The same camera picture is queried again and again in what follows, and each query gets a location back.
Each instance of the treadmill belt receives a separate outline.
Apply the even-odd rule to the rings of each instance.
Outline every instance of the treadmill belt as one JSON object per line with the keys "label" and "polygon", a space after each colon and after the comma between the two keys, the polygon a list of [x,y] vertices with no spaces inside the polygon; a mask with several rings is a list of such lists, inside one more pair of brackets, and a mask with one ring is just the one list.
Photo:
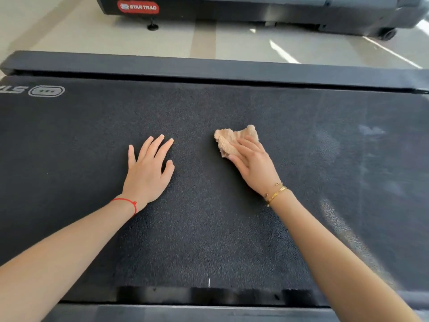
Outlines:
{"label": "treadmill belt", "polygon": [[175,142],[164,194],[74,288],[315,289],[264,201],[222,159],[216,129],[254,124],[284,184],[397,289],[429,290],[429,100],[282,87],[10,76],[60,97],[0,94],[0,264],[121,193],[127,147]]}

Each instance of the beige floor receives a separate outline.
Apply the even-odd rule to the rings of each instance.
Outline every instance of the beige floor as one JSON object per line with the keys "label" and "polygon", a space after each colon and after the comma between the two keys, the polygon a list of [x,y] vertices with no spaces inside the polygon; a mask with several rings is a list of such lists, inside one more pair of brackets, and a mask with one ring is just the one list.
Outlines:
{"label": "beige floor", "polygon": [[429,68],[429,23],[389,42],[291,25],[160,21],[104,15],[96,0],[0,0],[0,60],[15,50]]}

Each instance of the logo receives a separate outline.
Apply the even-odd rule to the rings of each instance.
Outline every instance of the logo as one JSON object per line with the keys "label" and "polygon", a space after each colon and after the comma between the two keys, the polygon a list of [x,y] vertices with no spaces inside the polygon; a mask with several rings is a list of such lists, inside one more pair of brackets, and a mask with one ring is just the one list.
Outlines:
{"label": "logo", "polygon": [[28,91],[32,97],[58,97],[65,92],[62,86],[36,86]]}
{"label": "logo", "polygon": [[[23,93],[29,87],[26,86],[0,86],[0,93]],[[58,97],[66,89],[62,86],[36,86],[28,91],[31,97]]]}
{"label": "logo", "polygon": [[124,13],[157,15],[160,11],[158,4],[152,1],[118,1],[118,8]]}

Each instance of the red label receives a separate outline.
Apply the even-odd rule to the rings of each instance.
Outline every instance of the red label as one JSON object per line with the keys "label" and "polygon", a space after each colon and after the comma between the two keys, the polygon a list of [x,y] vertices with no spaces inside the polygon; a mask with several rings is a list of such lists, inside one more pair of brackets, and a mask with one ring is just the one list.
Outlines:
{"label": "red label", "polygon": [[124,13],[143,13],[157,15],[160,11],[158,4],[152,1],[118,1],[118,8]]}

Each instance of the beige cloth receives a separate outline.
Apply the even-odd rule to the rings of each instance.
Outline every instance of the beige cloth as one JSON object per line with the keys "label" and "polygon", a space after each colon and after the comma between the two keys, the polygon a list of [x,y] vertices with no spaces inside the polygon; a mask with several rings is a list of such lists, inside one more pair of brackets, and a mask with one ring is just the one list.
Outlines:
{"label": "beige cloth", "polygon": [[231,129],[221,129],[214,132],[214,138],[217,141],[219,150],[221,151],[222,157],[228,157],[228,155],[236,155],[242,158],[237,149],[231,145],[231,143],[237,143],[238,138],[244,138],[245,136],[251,136],[256,141],[259,141],[258,133],[256,132],[254,125],[248,125],[247,128],[241,131],[233,131]]}

